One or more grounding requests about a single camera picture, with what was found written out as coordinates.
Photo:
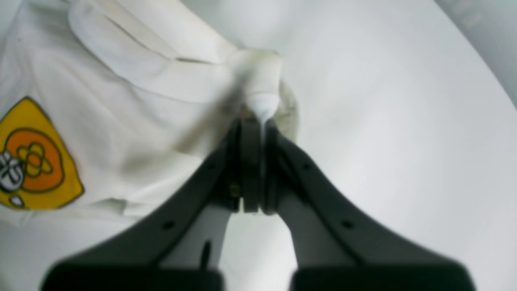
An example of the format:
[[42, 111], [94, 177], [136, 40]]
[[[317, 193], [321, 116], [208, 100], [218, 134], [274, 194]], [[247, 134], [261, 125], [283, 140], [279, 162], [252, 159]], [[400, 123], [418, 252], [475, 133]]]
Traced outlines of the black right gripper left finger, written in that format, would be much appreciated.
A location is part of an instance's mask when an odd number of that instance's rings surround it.
[[217, 266], [233, 213], [261, 195], [261, 125], [239, 118], [163, 205], [113, 238], [58, 263], [43, 291], [223, 291]]

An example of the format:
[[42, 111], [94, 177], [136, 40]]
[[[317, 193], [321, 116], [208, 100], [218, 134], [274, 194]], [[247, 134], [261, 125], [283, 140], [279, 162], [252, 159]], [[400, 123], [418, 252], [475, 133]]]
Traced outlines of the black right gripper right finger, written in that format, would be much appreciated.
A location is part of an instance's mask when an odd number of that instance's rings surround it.
[[264, 130], [263, 211], [290, 230], [291, 291], [474, 291], [465, 267], [386, 228], [344, 197], [275, 122]]

